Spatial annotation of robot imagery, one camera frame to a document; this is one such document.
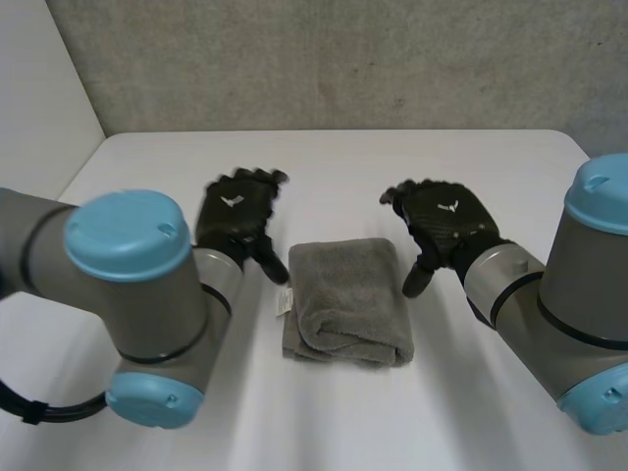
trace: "gray towel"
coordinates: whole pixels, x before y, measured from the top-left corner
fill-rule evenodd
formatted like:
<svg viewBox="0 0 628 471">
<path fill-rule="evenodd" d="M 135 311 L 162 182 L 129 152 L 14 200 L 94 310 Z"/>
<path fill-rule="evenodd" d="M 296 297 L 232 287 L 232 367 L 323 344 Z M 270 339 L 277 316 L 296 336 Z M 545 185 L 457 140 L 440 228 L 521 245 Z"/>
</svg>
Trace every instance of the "gray towel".
<svg viewBox="0 0 628 471">
<path fill-rule="evenodd" d="M 285 354 L 395 366 L 412 360 L 410 322 L 389 240 L 302 243 L 290 249 L 288 264 L 294 304 L 284 323 Z"/>
</svg>

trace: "robotic hand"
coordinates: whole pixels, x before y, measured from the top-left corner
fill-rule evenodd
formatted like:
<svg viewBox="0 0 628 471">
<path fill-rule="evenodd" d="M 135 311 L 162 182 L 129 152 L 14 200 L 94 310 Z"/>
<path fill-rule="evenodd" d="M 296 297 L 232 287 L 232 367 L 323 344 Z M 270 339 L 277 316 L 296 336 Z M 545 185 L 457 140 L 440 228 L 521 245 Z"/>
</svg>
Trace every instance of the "robotic hand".
<svg viewBox="0 0 628 471">
<path fill-rule="evenodd" d="M 288 176 L 256 169 L 237 169 L 232 177 L 220 176 L 205 191 L 196 222 L 196 245 L 217 248 L 236 261 L 252 257 L 278 285 L 288 281 L 288 270 L 273 251 L 266 235 L 272 203 Z"/>
<path fill-rule="evenodd" d="M 628 154 L 593 159 L 565 197 L 547 267 L 504 240 L 458 183 L 406 181 L 381 197 L 421 247 L 403 286 L 456 271 L 477 319 L 497 331 L 582 429 L 628 429 Z"/>
<path fill-rule="evenodd" d="M 438 269 L 454 268 L 454 259 L 469 243 L 500 240 L 497 224 L 484 205 L 459 183 L 408 180 L 390 187 L 380 203 L 392 205 L 421 248 L 403 284 L 407 297 L 421 294 Z"/>
</svg>

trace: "white tabletop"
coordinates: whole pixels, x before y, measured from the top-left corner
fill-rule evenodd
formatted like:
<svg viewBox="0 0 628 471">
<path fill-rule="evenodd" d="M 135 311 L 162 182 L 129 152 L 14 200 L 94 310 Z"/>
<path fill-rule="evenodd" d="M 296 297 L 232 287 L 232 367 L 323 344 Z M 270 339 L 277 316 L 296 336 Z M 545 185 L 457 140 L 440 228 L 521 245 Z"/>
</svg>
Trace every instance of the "white tabletop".
<svg viewBox="0 0 628 471">
<path fill-rule="evenodd" d="M 546 260 L 562 198 L 586 155 L 554 131 L 290 131 L 121 134 L 63 194 L 81 204 L 119 188 L 176 199 L 193 225 L 203 187 L 233 167 L 291 181 L 269 234 L 284 260 L 299 242 L 384 236 L 403 276 L 418 249 L 381 192 L 407 178 L 459 181 L 502 234 Z M 600 470 L 625 468 L 625 436 L 579 431 L 500 340 L 478 323 L 452 272 L 408 301 L 416 353 L 401 368 L 282 357 L 278 288 L 252 262 L 198 416 L 178 431 L 110 410 L 73 424 L 0 413 L 0 469 Z M 0 377 L 69 404 L 102 391 L 118 358 L 100 321 L 24 294 L 0 304 Z"/>
</svg>

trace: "gray wall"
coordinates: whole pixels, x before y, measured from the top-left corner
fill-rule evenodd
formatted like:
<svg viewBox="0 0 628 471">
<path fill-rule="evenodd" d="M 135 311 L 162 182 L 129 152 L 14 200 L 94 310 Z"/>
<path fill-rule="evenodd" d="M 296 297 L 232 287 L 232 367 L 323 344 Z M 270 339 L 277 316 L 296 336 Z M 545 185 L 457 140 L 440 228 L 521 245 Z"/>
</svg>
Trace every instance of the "gray wall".
<svg viewBox="0 0 628 471">
<path fill-rule="evenodd" d="M 107 134 L 565 131 L 628 151 L 627 0 L 48 0 Z"/>
</svg>

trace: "blue end cap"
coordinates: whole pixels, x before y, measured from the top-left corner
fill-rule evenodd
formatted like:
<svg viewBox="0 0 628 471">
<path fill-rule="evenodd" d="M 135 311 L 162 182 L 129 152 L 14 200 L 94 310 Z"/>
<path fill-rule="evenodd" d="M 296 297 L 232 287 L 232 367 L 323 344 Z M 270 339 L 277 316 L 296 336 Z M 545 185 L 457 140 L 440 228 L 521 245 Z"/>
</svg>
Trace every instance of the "blue end cap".
<svg viewBox="0 0 628 471">
<path fill-rule="evenodd" d="M 590 434 L 608 435 L 628 429 L 628 363 L 574 386 L 557 405 Z"/>
<path fill-rule="evenodd" d="M 604 155 L 580 167 L 565 209 L 586 226 L 628 236 L 628 154 Z"/>
<path fill-rule="evenodd" d="M 110 282 L 144 282 L 177 268 L 191 251 L 179 205 L 145 189 L 101 196 L 65 226 L 66 253 L 87 274 Z"/>
<path fill-rule="evenodd" d="M 145 427 L 177 429 L 187 425 L 203 393 L 186 383 L 146 373 L 116 373 L 105 399 L 121 417 Z"/>
</svg>

